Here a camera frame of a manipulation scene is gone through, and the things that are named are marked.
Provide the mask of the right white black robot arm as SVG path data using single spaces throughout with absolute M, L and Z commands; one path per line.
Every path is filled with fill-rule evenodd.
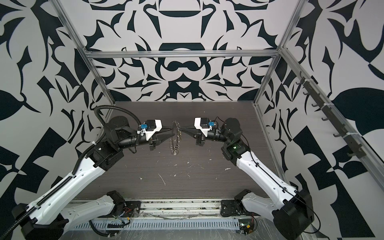
M 270 220 L 287 240 L 296 240 L 315 220 L 312 196 L 298 191 L 267 168 L 243 141 L 241 124 L 236 118 L 226 119 L 221 126 L 208 118 L 195 118 L 193 127 L 180 131 L 202 146 L 207 140 L 222 142 L 226 160 L 246 173 L 268 195 L 262 198 L 248 190 L 237 195 L 244 209 Z

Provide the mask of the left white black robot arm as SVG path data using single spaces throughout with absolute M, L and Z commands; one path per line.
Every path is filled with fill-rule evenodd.
M 28 205 L 19 204 L 13 209 L 13 227 L 20 226 L 26 240 L 58 240 L 78 224 L 100 216 L 118 217 L 123 214 L 126 201 L 117 191 L 110 191 L 73 209 L 67 205 L 122 159 L 124 149 L 148 144 L 153 150 L 173 137 L 168 131 L 162 131 L 161 120 L 137 121 L 137 125 L 131 128 L 126 117 L 117 116 L 104 123 L 103 128 L 101 139 L 82 153 L 64 179 L 37 200 Z

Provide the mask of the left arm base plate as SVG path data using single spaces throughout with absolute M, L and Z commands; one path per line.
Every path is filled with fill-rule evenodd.
M 122 218 L 136 217 L 141 212 L 141 201 L 125 201 L 124 204 L 117 206 L 116 214 Z

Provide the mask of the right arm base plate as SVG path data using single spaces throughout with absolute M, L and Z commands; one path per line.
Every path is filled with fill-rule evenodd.
M 224 218 L 233 216 L 252 216 L 248 212 L 241 201 L 238 200 L 221 200 L 220 215 Z

